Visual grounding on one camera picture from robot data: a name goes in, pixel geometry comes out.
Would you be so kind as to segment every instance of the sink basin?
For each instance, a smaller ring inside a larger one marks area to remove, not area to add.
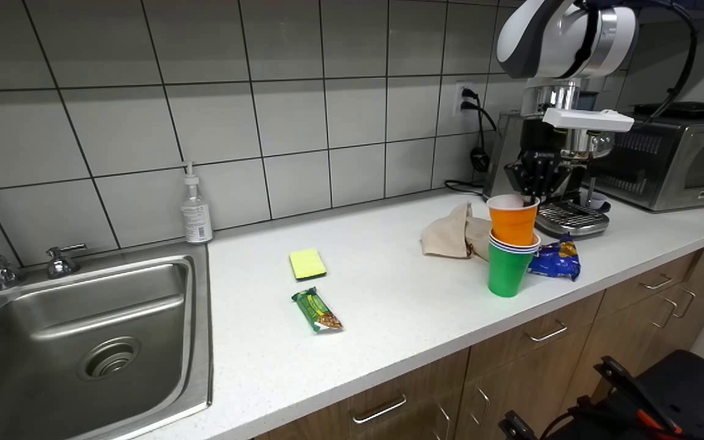
[[[205,246],[0,291],[0,438],[135,438],[209,400]]]

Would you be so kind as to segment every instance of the sink drain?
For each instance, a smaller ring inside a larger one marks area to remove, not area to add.
[[[97,346],[89,348],[89,355],[82,362],[82,374],[87,378],[102,378],[120,374],[127,369],[137,357],[137,344],[132,336],[114,336],[105,340]]]

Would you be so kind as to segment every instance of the soap dispenser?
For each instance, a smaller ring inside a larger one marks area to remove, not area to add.
[[[212,240],[209,207],[208,201],[201,194],[201,179],[194,176],[190,160],[185,163],[182,182],[188,193],[188,198],[181,203],[185,242],[190,243],[209,242]]]

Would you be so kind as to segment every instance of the white countertop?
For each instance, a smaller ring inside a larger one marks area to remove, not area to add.
[[[704,246],[704,209],[614,203],[577,242],[582,276],[487,291],[480,259],[423,256],[421,230],[476,194],[438,193],[220,234],[209,249],[212,405],[144,438],[251,438]],[[293,280],[289,252],[318,246],[328,276]],[[314,335],[291,293],[318,286],[345,323]]]

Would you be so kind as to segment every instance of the orange cup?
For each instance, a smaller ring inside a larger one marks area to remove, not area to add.
[[[523,204],[520,194],[505,193],[487,201],[490,209],[490,227],[501,242],[533,243],[533,225],[537,220],[537,204]]]

